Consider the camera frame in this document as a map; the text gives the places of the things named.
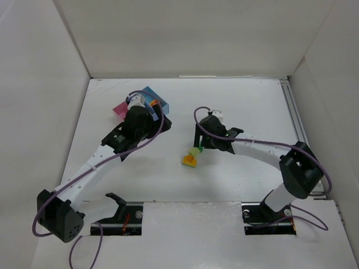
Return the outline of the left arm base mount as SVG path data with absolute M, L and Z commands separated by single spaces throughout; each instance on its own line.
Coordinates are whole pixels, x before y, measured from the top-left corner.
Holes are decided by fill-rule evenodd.
M 126 202 L 114 193 L 106 197 L 116 202 L 117 208 L 113 216 L 100 219 L 104 236 L 140 236 L 142 234 L 143 202 Z

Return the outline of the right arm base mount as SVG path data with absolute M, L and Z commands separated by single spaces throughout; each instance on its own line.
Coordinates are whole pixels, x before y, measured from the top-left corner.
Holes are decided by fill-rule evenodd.
M 264 202 L 242 202 L 242 219 L 245 235 L 296 235 L 290 205 L 274 212 Z

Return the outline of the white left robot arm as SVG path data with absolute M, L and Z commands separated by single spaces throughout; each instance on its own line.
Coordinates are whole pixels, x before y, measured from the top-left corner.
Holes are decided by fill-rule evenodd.
M 85 203 L 84 198 L 113 167 L 129 154 L 152 142 L 157 135 L 171 128 L 168 110 L 159 105 L 151 108 L 133 106 L 125 119 L 101 141 L 90 159 L 54 190 L 42 190 L 37 198 L 37 213 L 32 232 L 40 237 L 36 226 L 46 228 L 64 243 L 75 239 L 83 226 L 91 221 L 113 216 L 123 201 L 113 193 L 106 194 L 104 203 Z

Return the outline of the light green and green lego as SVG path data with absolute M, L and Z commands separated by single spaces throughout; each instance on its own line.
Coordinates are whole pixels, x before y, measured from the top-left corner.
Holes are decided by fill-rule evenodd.
M 202 152 L 203 152 L 203 147 L 192 147 L 189 149 L 188 154 L 193 157 L 196 157 L 197 155 L 199 155 Z

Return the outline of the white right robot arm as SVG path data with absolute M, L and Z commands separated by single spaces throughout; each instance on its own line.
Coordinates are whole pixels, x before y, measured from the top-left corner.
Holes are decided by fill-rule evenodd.
M 288 145 L 258 140 L 242 129 L 226 129 L 214 114 L 196 121 L 194 146 L 251 157 L 278 169 L 282 183 L 258 206 L 267 218 L 297 199 L 305 200 L 324 176 L 323 168 L 306 143 Z

